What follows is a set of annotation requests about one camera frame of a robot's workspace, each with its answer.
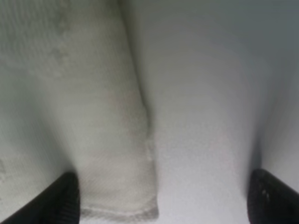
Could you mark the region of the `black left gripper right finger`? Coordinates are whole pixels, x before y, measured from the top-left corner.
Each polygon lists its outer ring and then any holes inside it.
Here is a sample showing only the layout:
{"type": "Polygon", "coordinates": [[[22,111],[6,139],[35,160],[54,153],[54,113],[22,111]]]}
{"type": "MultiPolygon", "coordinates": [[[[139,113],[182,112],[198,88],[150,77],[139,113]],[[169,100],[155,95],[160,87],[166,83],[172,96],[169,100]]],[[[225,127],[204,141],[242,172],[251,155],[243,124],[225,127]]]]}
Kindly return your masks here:
{"type": "Polygon", "coordinates": [[[247,214],[251,224],[297,224],[299,194],[264,169],[250,177],[247,214]]]}

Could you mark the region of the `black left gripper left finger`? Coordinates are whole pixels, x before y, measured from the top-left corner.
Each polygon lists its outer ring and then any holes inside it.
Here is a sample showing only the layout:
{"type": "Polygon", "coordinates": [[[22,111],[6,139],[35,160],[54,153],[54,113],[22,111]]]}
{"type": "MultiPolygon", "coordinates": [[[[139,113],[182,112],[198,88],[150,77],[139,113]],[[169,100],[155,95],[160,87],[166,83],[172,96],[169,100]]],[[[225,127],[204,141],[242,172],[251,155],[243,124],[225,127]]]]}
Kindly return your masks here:
{"type": "Polygon", "coordinates": [[[78,177],[66,172],[3,224],[78,224],[80,190],[78,177]]]}

